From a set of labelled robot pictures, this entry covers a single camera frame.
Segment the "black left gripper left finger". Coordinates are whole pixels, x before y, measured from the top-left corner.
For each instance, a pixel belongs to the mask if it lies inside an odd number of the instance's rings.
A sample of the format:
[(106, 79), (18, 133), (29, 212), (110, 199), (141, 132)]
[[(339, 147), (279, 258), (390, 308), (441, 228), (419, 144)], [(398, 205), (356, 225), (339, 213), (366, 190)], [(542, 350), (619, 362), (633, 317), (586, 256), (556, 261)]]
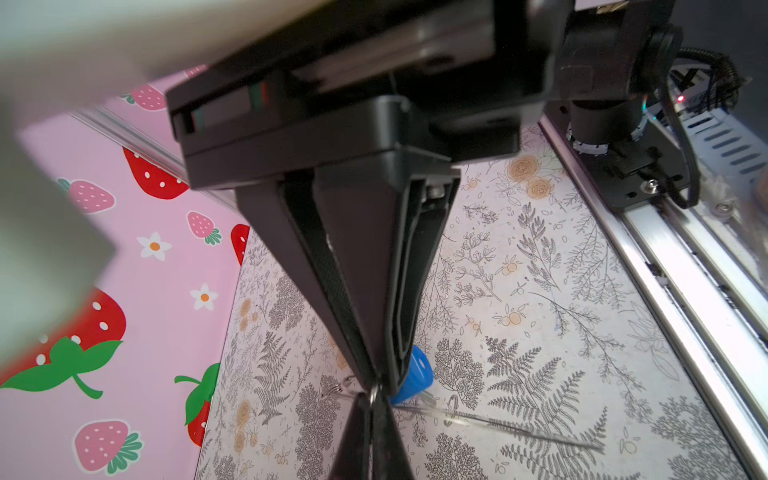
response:
[(369, 397), (359, 393), (352, 407), (328, 479), (363, 480), (370, 477), (372, 410)]

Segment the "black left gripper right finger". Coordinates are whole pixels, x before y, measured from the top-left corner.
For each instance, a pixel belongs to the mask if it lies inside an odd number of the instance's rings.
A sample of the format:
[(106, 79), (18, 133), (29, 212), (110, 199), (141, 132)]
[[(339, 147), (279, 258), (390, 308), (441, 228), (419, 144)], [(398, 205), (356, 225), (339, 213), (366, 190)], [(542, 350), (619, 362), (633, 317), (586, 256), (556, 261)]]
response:
[(372, 410), (371, 478), (414, 480), (393, 407), (378, 389), (370, 391)]

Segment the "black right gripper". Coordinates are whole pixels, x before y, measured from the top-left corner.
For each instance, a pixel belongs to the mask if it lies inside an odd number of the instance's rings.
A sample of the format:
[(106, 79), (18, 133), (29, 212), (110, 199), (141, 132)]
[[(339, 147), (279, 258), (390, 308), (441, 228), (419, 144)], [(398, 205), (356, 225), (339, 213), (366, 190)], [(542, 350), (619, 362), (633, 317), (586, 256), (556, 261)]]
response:
[[(518, 152), (572, 10), (333, 1), (168, 92), (191, 187), (237, 187), (240, 212), (363, 388), (394, 395), (404, 382), (461, 177), (449, 163)], [(374, 154), (397, 150), (409, 153)], [(327, 163), (338, 164), (313, 185), (247, 185)]]

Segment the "blue headed key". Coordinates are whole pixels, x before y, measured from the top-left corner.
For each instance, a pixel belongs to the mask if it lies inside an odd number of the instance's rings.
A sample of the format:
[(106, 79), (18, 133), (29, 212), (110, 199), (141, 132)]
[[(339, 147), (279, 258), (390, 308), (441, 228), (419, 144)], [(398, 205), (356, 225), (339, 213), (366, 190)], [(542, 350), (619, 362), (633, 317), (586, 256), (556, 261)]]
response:
[(429, 359), (418, 346), (414, 345), (406, 378), (397, 394), (390, 398), (390, 403), (402, 404), (425, 393), (433, 382), (434, 374)]

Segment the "large silver keyring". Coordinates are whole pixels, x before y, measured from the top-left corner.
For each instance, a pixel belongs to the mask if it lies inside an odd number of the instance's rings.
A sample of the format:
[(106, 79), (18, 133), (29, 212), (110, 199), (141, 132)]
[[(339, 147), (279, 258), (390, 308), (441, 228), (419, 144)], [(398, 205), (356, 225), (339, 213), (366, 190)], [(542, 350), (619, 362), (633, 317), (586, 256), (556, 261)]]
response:
[(551, 442), (551, 443), (556, 443), (560, 445), (567, 445), (567, 446), (572, 446), (572, 447), (582, 448), (582, 449), (587, 449), (592, 451), (604, 450), (604, 447), (597, 443), (592, 443), (592, 442), (588, 442), (588, 441), (584, 441), (576, 438), (566, 437), (563, 435), (547, 433), (542, 430), (536, 430), (533, 428), (524, 427), (521, 425), (514, 424), (513, 422), (494, 419), (487, 416), (470, 414), (470, 413), (461, 413), (458, 411), (448, 411), (444, 409), (437, 409), (437, 408), (431, 408), (431, 407), (406, 405), (406, 404), (395, 405), (394, 408), (396, 410), (400, 410), (404, 412), (415, 413), (423, 416), (436, 418), (438, 420), (448, 422), (449, 424), (457, 424), (457, 425), (462, 425), (467, 427), (476, 427), (476, 428), (485, 429), (485, 430), (493, 430), (493, 431), (503, 432), (508, 435), (527, 437), (527, 438), (531, 438), (531, 439), (539, 440), (543, 442)]

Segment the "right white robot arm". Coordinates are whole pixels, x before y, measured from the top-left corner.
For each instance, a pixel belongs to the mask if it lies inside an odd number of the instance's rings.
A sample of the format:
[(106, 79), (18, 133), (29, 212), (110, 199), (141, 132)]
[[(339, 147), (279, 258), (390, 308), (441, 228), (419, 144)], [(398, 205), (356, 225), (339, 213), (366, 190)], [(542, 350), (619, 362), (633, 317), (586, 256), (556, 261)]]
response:
[(639, 109), (680, 48), (670, 1), (333, 1), (172, 88), (195, 190), (241, 214), (365, 388), (404, 383), (461, 168), (551, 100)]

